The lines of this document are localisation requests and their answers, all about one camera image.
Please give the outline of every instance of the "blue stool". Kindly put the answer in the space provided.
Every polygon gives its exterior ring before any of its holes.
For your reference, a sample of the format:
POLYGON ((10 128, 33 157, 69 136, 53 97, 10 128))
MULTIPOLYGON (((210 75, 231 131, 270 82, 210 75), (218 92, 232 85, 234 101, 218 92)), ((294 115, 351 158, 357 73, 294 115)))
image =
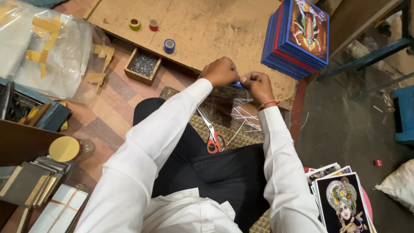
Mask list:
POLYGON ((402 132, 395 134, 395 140, 414 145, 414 85, 394 91, 394 99, 400 106, 402 132))

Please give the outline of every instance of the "blue tape roll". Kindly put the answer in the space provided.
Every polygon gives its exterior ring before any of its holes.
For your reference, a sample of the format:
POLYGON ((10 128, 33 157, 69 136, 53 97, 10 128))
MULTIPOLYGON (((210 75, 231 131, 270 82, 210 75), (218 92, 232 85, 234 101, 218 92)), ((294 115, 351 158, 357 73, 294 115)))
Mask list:
POLYGON ((176 43, 172 39, 166 39, 164 41, 164 51, 168 54, 172 54, 176 47, 176 43))

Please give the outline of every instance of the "scissors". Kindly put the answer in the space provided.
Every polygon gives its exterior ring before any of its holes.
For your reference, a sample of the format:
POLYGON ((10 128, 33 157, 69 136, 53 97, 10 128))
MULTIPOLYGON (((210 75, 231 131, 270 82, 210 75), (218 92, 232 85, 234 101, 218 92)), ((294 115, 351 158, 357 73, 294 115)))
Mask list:
POLYGON ((208 153, 215 154, 217 152, 222 152, 222 151, 227 150, 227 141, 224 138, 224 136, 221 133, 219 133, 217 131, 214 131, 213 126, 210 124, 210 122, 207 120, 204 113, 199 108, 197 108, 197 111, 200 113, 200 115, 203 118, 204 122, 207 124, 208 129, 210 130, 210 139, 207 142, 207 151, 208 151, 208 153), (217 137, 220 137, 220 138, 223 139, 224 149, 222 149, 220 147, 220 144, 217 140, 217 137))

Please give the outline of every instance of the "concrete floor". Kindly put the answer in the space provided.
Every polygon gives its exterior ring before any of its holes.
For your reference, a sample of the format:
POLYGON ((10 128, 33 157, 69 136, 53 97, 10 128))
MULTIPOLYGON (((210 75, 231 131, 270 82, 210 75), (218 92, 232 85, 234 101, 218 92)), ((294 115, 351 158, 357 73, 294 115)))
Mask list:
POLYGON ((365 82, 346 73, 318 84, 312 82, 306 89, 301 125, 308 112, 309 116, 299 131, 296 151, 304 167, 320 168, 334 162, 342 167, 350 165, 371 201, 373 223, 379 233, 412 232, 413 213, 376 190, 375 185, 413 159, 414 150, 394 141, 394 113, 387 111, 379 93, 348 99, 361 86, 372 88, 387 81, 379 72, 368 68, 365 82), (382 160, 383 166, 374 166, 374 160, 382 160))

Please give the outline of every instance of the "clear plastic bag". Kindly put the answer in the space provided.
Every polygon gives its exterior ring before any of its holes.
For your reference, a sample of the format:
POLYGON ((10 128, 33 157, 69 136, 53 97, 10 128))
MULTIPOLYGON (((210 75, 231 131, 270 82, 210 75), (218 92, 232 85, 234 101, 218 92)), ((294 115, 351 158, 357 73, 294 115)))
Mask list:
POLYGON ((82 19, 18 0, 0 0, 0 76, 6 79, 56 98, 87 103, 102 84, 84 78, 87 67, 93 73, 101 66, 103 73, 106 61, 102 54, 94 54, 96 45, 110 48, 102 30, 82 19))

